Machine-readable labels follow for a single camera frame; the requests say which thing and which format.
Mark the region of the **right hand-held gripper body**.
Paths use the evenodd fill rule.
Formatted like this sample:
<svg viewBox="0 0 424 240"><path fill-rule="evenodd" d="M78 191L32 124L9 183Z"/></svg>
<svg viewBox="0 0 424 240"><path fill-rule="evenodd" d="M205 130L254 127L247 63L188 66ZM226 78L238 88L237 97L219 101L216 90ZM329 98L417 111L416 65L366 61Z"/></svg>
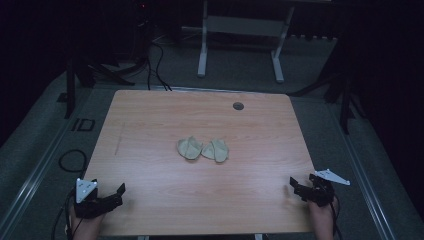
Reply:
<svg viewBox="0 0 424 240"><path fill-rule="evenodd" d="M333 183L350 186L351 182L334 173L330 169L315 171L309 175L312 182L312 190L308 199L315 202L319 207L326 206L333 202L335 190Z"/></svg>

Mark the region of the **black metal stand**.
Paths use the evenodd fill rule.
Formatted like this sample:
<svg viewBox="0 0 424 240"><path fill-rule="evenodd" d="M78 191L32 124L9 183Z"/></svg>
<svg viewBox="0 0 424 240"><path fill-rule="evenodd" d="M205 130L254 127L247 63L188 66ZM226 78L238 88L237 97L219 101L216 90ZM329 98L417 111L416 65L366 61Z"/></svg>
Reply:
<svg viewBox="0 0 424 240"><path fill-rule="evenodd" d="M328 85L328 89L324 94L326 103L335 103L338 99L341 99L339 125L343 133L348 135L348 120L353 117L350 105L353 105L359 112L359 115L364 117L364 112L352 97L353 78L351 76L346 74L334 74L329 77L321 78L300 90L289 92L288 96L301 97L324 85Z"/></svg>
<svg viewBox="0 0 424 240"><path fill-rule="evenodd" d="M95 62L87 56L71 58L66 65L66 113L69 119L76 107L75 77L78 77L84 86L93 87L94 80L89 77L89 72L94 69L120 85L133 86L132 82L124 80L117 72L113 72L102 64Z"/></svg>

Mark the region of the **person's left hand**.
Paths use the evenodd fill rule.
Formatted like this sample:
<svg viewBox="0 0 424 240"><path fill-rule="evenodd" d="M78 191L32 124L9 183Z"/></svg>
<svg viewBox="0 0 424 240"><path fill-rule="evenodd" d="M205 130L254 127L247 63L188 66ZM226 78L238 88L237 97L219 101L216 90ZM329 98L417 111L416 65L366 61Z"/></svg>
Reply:
<svg viewBox="0 0 424 240"><path fill-rule="evenodd" d="M78 218L73 207L70 208L73 240L97 240L104 215L93 219Z"/></svg>

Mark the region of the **person's right hand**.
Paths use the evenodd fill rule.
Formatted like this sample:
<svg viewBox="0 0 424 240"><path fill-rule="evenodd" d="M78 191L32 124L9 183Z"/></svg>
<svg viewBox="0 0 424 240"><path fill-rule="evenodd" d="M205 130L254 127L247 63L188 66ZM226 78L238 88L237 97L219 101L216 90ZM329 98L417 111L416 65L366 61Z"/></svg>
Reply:
<svg viewBox="0 0 424 240"><path fill-rule="evenodd" d="M309 218L316 240L334 240L334 214L338 210L338 201L333 198L331 205L319 207L308 201Z"/></svg>

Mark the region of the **white desk frame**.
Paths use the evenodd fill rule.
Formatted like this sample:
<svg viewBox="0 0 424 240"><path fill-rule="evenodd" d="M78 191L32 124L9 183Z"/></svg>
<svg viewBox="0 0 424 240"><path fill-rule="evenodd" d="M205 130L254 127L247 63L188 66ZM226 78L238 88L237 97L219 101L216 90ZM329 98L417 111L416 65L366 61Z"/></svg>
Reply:
<svg viewBox="0 0 424 240"><path fill-rule="evenodd" d="M280 63L280 54L287 37L294 10L295 7L290 6L283 21L216 16L208 13L208 0L203 0L201 49L197 76L204 77L206 75L208 56L207 38L210 32L248 36L266 36L279 39L277 47L270 52L270 55L275 80L277 83L283 83L284 76Z"/></svg>

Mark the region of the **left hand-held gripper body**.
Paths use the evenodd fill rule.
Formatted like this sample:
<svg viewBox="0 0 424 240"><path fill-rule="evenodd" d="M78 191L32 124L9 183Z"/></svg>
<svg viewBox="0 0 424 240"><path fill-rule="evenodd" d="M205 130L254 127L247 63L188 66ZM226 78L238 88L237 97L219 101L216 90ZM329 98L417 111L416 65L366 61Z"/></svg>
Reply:
<svg viewBox="0 0 424 240"><path fill-rule="evenodd" d="M98 196L96 179L87 181L78 178L75 184L74 210L78 218L93 219L113 211L119 206L111 206L106 202L107 197Z"/></svg>

